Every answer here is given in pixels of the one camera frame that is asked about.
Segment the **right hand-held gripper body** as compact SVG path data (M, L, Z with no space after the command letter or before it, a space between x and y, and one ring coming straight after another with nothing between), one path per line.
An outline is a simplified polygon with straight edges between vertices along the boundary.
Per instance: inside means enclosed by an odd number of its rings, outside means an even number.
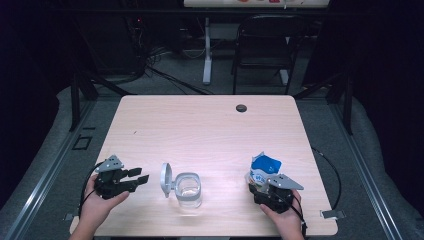
M293 190L303 190L304 187L284 174L268 179L265 197L254 197L256 204L264 204L272 211L283 213L291 206L294 199Z

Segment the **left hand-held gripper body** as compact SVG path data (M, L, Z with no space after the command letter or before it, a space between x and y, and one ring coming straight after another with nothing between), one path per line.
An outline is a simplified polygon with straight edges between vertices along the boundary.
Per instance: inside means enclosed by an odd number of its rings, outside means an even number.
M110 199L124 191L130 192L131 181L122 182L128 177L128 170L116 155L111 155L102 163L95 167L97 178L95 180L95 190L103 199Z

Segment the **blue and white milk carton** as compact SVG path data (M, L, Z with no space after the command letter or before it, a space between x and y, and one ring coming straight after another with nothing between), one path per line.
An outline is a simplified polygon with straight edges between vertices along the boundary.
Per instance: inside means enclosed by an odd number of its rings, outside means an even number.
M253 185L258 191L264 192L268 179L279 173L281 165L280 160L261 152L252 158L250 169L245 175L246 182Z

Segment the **clear pitcher with white lid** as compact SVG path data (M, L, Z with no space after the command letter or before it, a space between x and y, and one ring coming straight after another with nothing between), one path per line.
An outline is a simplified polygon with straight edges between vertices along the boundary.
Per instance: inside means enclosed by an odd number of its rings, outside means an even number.
M174 177L171 165L163 163L160 186L166 198L174 192L180 207L198 208L202 203L201 180L197 173L183 172Z

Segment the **person's right hand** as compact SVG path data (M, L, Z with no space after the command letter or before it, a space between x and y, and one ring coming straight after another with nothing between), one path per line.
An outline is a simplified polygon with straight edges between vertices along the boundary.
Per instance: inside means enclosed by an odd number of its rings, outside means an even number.
M272 211L264 204L260 205L260 209L273 221L280 236L287 231L301 231L302 220L299 217L301 213L301 196L297 190L292 191L294 200L292 207L284 213L278 214Z

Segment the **person's left hand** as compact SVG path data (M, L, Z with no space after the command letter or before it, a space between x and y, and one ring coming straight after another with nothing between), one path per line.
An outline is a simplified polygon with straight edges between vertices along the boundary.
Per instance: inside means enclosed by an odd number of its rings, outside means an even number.
M96 194L94 189L95 180L96 175L92 175L88 180L79 220L79 224L83 228L93 230L96 230L106 220L114 207L129 197L129 192L124 191L113 198L105 200Z

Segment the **black metal stand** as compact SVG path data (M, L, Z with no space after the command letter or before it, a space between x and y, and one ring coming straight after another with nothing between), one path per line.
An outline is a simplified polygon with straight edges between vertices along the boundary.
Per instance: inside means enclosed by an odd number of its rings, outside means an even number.
M80 94L83 94L83 96L88 101L96 101L98 99L99 93L94 87L95 83L103 85L107 89L117 93L120 96L130 95L130 92L116 86L105 78L90 71L82 71L75 73L70 85L72 110L72 123L70 131L74 131L80 123Z
M330 86L326 95L326 101L330 104L337 104L341 97L343 100L342 124L348 134L352 135L351 117L353 103L353 81L347 73L337 73L321 82L315 83L294 95L296 100L306 98L324 86Z

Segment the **dark equipment rack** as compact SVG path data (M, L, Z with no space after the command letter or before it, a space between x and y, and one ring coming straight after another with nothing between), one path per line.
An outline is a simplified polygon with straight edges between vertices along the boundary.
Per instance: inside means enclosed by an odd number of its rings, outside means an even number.
M100 74L139 75L144 71L125 17L85 15L78 22Z

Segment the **black folding chair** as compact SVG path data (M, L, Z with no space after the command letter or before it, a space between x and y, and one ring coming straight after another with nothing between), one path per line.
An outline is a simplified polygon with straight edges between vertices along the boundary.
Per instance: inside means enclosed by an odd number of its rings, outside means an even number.
M307 30L307 20L298 15L263 14L245 19L235 39L232 92L237 92L239 69L266 69L287 71L287 94Z

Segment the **aluminium floor rail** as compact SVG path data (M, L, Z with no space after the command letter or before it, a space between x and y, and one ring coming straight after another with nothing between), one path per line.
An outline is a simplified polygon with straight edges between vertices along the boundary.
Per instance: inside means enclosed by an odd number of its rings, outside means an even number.
M99 153L101 104L87 102L81 122L69 131L61 109L50 133L5 208L0 240L67 240L84 180Z
M386 235L387 240L404 240L394 218L378 189L374 177L372 176L365 158L357 145L354 136L350 135L346 130L341 119L342 113L337 105L330 104L329 109L335 118L338 128L343 135L353 156L353 164L364 186L368 199L374 209L374 212L380 222L380 225Z

